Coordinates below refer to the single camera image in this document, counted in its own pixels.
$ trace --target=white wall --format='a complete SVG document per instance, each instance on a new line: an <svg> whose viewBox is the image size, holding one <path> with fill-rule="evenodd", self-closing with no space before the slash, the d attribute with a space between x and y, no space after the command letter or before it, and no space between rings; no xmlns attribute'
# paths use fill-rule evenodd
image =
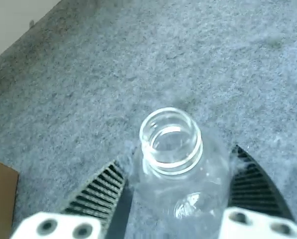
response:
<svg viewBox="0 0 297 239"><path fill-rule="evenodd" d="M0 54L29 30L60 0L0 0Z"/></svg>

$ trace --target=carpet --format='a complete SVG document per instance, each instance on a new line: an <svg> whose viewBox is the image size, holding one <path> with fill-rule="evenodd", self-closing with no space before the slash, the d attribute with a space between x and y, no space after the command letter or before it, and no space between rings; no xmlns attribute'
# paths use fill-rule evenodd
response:
<svg viewBox="0 0 297 239"><path fill-rule="evenodd" d="M168 106L247 150L297 220L297 0L63 0L0 56L15 227L56 211ZM148 226L161 227L134 203L126 237Z"/></svg>

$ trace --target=bottle neck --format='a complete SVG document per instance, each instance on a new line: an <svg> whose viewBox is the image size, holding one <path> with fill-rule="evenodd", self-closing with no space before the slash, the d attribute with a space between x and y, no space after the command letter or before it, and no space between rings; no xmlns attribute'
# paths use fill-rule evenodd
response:
<svg viewBox="0 0 297 239"><path fill-rule="evenodd" d="M141 125L140 140L144 165L155 175L183 175L194 168L203 153L199 127L176 108L150 114Z"/></svg>

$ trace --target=clear plastic bottle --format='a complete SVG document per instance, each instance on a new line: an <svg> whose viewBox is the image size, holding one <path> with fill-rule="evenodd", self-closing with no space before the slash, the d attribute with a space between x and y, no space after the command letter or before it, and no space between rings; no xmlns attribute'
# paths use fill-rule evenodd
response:
<svg viewBox="0 0 297 239"><path fill-rule="evenodd" d="M216 238L230 184L223 144L176 108L151 113L140 140L141 199L166 220L173 238Z"/></svg>

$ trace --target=screw hole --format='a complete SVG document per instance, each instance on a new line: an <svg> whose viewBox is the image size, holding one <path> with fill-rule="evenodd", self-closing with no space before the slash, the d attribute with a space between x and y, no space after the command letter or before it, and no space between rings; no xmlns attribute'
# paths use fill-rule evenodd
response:
<svg viewBox="0 0 297 239"><path fill-rule="evenodd" d="M229 219L234 221L234 222L238 222L238 223L242 223L245 225L249 225L250 221L248 220L247 216L243 213L231 213L229 215Z"/></svg>
<svg viewBox="0 0 297 239"><path fill-rule="evenodd" d="M92 226L90 224L84 223L77 226L73 231L73 238L75 239L86 239L92 233Z"/></svg>
<svg viewBox="0 0 297 239"><path fill-rule="evenodd" d="M56 229L58 223L54 219L48 219L40 223L40 225L37 228L37 233L40 236L46 236L54 232Z"/></svg>
<svg viewBox="0 0 297 239"><path fill-rule="evenodd" d="M291 236L293 235L293 231L291 230L291 228L283 223L273 223L271 224L270 228L280 234L286 235L286 236Z"/></svg>

